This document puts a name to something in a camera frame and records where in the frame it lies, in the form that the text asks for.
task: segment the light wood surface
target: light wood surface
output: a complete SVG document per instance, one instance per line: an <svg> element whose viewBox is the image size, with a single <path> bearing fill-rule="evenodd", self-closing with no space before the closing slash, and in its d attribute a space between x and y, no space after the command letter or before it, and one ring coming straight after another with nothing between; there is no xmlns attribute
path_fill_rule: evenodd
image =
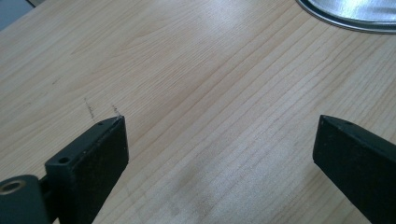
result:
<svg viewBox="0 0 396 224"><path fill-rule="evenodd" d="M311 154L320 114L396 142L395 54L294 1L47 0L0 32L0 179L121 113L94 223L367 223Z"/></svg>

